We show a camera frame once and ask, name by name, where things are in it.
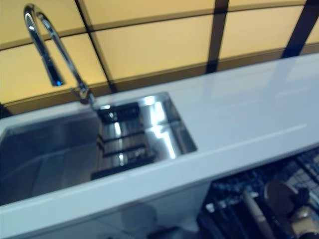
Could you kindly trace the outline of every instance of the dark frame strip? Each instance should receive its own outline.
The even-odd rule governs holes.
[[[215,1],[206,74],[213,73],[217,70],[218,57],[225,28],[227,10],[228,0]]]
[[[0,102],[0,119],[12,116],[12,113]]]
[[[82,21],[83,21],[83,23],[84,23],[84,27],[85,27],[85,29],[86,29],[86,31],[87,31],[89,37],[90,37],[90,40],[91,40],[92,46],[93,46],[93,48],[94,48],[95,54],[96,54],[96,56],[97,56],[97,58],[98,58],[98,61],[99,61],[100,65],[101,65],[101,67],[102,67],[102,70],[103,70],[104,75],[105,75],[105,77],[106,77],[106,79],[107,79],[107,82],[109,83],[109,87],[110,87],[110,89],[111,89],[111,92],[112,92],[112,93],[115,93],[115,92],[117,92],[116,86],[115,86],[115,84],[113,83],[113,80],[112,80],[112,78],[111,78],[111,75],[110,75],[110,74],[108,73],[108,71],[107,71],[106,65],[104,64],[105,60],[102,59],[102,56],[101,56],[101,54],[100,54],[101,51],[98,50],[98,48],[99,48],[98,43],[97,43],[97,41],[95,41],[95,40],[93,39],[92,31],[90,30],[90,27],[89,27],[89,25],[88,25],[88,23],[87,23],[87,21],[86,21],[86,18],[85,18],[85,16],[84,16],[83,11],[82,11],[82,7],[81,7],[81,5],[80,5],[80,3],[79,3],[78,0],[74,0],[74,1],[75,1],[75,4],[76,4],[76,6],[77,6],[77,8],[78,8],[78,10],[79,10],[80,15],[81,15]]]
[[[319,1],[307,0],[281,58],[299,56],[319,17]]]

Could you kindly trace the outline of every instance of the faucet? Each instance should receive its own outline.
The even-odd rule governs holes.
[[[69,54],[67,53],[58,33],[54,29],[52,23],[45,16],[45,14],[39,9],[37,6],[33,4],[27,4],[24,7],[24,21],[27,27],[28,32],[30,33],[31,39],[36,46],[39,54],[41,55],[42,62],[45,66],[45,69],[49,75],[51,84],[53,86],[62,86],[64,84],[63,78],[61,76],[60,71],[56,67],[52,57],[50,56],[50,52],[44,44],[44,40],[39,33],[36,18],[39,18],[43,23],[44,27],[49,32],[49,35],[53,39],[55,45],[59,49],[62,54],[64,60],[66,61],[70,71],[75,77],[78,85],[79,92],[75,89],[71,89],[71,91],[80,99],[80,102],[83,104],[90,104],[93,107],[93,103],[95,101],[94,95],[91,92],[89,86],[82,80],[80,74],[78,73],[73,61],[71,60]]]

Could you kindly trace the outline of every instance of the glass panel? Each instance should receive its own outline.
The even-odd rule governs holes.
[[[88,84],[106,81],[87,34],[63,37],[62,42],[83,80]],[[41,57],[33,44],[3,50],[0,52],[0,101],[3,104],[76,86],[73,75],[53,41],[47,41],[46,45],[66,84],[61,87],[51,85]]]
[[[219,58],[285,48],[302,9],[291,6],[228,13]]]
[[[319,20],[317,19],[307,41],[306,44],[319,42]]]
[[[215,0],[84,0],[94,28],[167,19],[172,16],[212,13]]]
[[[97,31],[113,79],[207,61],[212,16]]]

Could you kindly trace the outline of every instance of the sink basin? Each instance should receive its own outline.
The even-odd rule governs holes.
[[[167,93],[9,128],[0,139],[0,204],[195,150]]]

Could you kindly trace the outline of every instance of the countertop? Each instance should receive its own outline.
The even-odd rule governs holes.
[[[169,93],[196,152],[2,206],[0,238],[219,178],[319,144],[319,53],[103,96],[98,103],[159,92]],[[1,119],[0,135],[12,125],[85,110],[68,103]]]

